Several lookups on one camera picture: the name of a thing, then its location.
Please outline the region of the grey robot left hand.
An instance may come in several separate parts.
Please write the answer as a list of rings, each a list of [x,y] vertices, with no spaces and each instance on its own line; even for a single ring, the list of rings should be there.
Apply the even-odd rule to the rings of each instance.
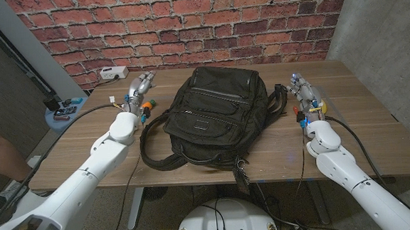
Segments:
[[[125,95],[125,111],[137,116],[141,115],[141,105],[144,100],[143,97],[152,87],[152,81],[154,80],[155,75],[155,71],[147,71],[131,82],[129,92]]]

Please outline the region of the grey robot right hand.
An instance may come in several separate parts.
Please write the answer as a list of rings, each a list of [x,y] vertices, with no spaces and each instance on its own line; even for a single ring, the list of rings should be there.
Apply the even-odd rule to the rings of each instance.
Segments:
[[[319,90],[304,79],[300,73],[291,76],[287,91],[299,101],[299,106],[293,107],[297,122],[306,127],[316,120],[324,120],[327,106]]]

